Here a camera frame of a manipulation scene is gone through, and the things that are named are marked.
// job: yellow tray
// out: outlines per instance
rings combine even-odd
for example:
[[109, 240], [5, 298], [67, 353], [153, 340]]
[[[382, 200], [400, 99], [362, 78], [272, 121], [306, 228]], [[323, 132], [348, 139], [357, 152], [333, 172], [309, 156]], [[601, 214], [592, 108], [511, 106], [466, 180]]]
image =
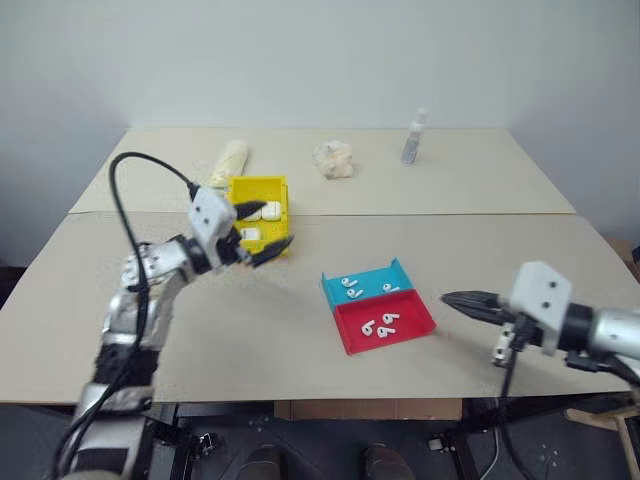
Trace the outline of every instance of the yellow tray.
[[238, 231], [243, 228], [259, 228], [260, 240], [242, 240], [241, 244], [251, 253], [259, 252], [264, 246], [289, 235], [289, 194], [286, 177], [231, 177], [229, 201], [243, 203], [251, 200], [263, 202], [280, 202], [280, 220], [269, 222], [258, 220], [247, 222], [238, 220], [235, 227]]

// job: white spray bottle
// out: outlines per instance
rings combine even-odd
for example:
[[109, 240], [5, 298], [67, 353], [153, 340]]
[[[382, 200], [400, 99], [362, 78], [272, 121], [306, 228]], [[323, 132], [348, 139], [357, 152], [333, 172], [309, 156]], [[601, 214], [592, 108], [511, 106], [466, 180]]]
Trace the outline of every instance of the white spray bottle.
[[404, 165], [413, 165], [415, 163], [418, 148], [420, 147], [420, 138], [426, 128], [427, 109], [419, 108], [409, 127], [409, 138], [407, 138], [407, 143], [405, 143], [404, 150], [402, 150], [402, 157], [400, 157], [400, 161]]

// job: red tray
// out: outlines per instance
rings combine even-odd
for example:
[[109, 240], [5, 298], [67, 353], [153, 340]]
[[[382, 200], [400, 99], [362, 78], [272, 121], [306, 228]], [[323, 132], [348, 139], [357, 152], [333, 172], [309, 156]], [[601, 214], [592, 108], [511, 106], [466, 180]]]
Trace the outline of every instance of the red tray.
[[[397, 313], [400, 318], [387, 325], [382, 321], [385, 313]], [[436, 327], [429, 310], [415, 290], [403, 290], [338, 305], [334, 318], [349, 355], [429, 335]], [[373, 334], [366, 336], [362, 333], [362, 326], [370, 320], [375, 320]], [[380, 338], [377, 328], [381, 326], [395, 328], [396, 333]]]

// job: white wall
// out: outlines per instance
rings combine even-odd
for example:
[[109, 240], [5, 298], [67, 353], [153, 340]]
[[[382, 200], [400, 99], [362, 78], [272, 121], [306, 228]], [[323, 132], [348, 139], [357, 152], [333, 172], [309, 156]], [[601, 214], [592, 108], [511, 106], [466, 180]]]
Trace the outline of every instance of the white wall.
[[512, 128], [640, 241], [637, 0], [5, 0], [0, 258], [26, 263], [126, 126]]

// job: table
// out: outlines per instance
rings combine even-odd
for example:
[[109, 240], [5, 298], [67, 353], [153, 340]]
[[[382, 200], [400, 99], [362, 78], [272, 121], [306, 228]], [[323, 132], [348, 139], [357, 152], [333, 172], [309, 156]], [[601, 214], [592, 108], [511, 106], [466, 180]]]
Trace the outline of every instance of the table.
[[[209, 274], [181, 293], [155, 378], [158, 401], [494, 396], [504, 373], [490, 363], [497, 329], [458, 314], [438, 297], [452, 290], [504, 292], [528, 260], [547, 261], [571, 279], [577, 302], [637, 306], [640, 287], [622, 261], [572, 214], [508, 133], [430, 132], [426, 157], [410, 168], [401, 168], [395, 155], [403, 135], [160, 129], [124, 137], [114, 154], [138, 149], [198, 180], [208, 176], [211, 164], [205, 169], [194, 158], [217, 152], [226, 139], [248, 138], [254, 157], [247, 173], [286, 174], [295, 213], [289, 258], [257, 270], [236, 266]], [[356, 177], [329, 182], [310, 166], [307, 149], [326, 138], [369, 152]], [[442, 161], [431, 172], [434, 158]], [[179, 183], [144, 162], [132, 161], [126, 169], [121, 191], [138, 238], [160, 242], [186, 233]], [[473, 178], [459, 175], [468, 171]], [[382, 186], [388, 192], [397, 178], [402, 189], [374, 194]], [[508, 194], [510, 189], [518, 195]], [[370, 197], [361, 201], [367, 192]], [[407, 203], [405, 195], [416, 201]], [[90, 378], [101, 319], [129, 252], [112, 209], [103, 168], [0, 311], [0, 402], [75, 402]], [[384, 266], [393, 257], [438, 328], [428, 337], [349, 357], [320, 275]], [[543, 357], [532, 348], [521, 355], [512, 393], [622, 389], [626, 385], [613, 376], [570, 370], [560, 356]]]
[[[147, 240], [186, 228], [180, 213], [131, 219]], [[573, 215], [297, 216], [292, 230], [289, 259], [207, 275], [181, 293], [156, 375], [157, 400], [493, 396], [504, 374], [490, 362], [498, 331], [440, 303], [442, 293], [505, 291], [521, 262], [543, 259], [572, 279], [578, 302], [631, 308], [640, 299], [615, 253]], [[2, 401], [76, 401], [127, 252], [113, 213], [64, 220], [0, 312]], [[349, 357], [320, 273], [358, 271], [394, 256], [438, 329]], [[570, 370], [560, 355], [532, 348], [521, 355], [512, 393], [625, 388], [611, 375]]]
[[[129, 131], [110, 158], [142, 151], [205, 183], [226, 142], [244, 138], [252, 151], [245, 175], [286, 175], [293, 215], [575, 213], [504, 129], [429, 130], [410, 168], [400, 163], [406, 137], [406, 130], [143, 129]], [[334, 138], [353, 145], [355, 177], [328, 181], [313, 166], [313, 148]], [[135, 160], [125, 168], [119, 184], [130, 211], [186, 211], [171, 175]], [[113, 211], [107, 169], [108, 162], [71, 213]]]

